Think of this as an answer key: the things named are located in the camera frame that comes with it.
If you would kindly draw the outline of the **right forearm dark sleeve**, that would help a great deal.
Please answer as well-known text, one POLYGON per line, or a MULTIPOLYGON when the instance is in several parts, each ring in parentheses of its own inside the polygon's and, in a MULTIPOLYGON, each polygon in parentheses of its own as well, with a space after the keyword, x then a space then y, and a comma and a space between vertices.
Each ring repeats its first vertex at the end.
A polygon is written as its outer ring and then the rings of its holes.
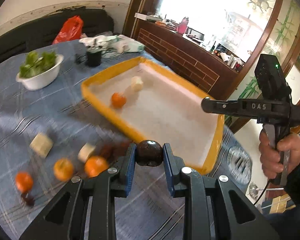
POLYGON ((266 216, 281 239, 300 239, 300 136, 290 134, 277 144, 279 151, 290 150, 286 193, 295 207, 283 213, 266 216))

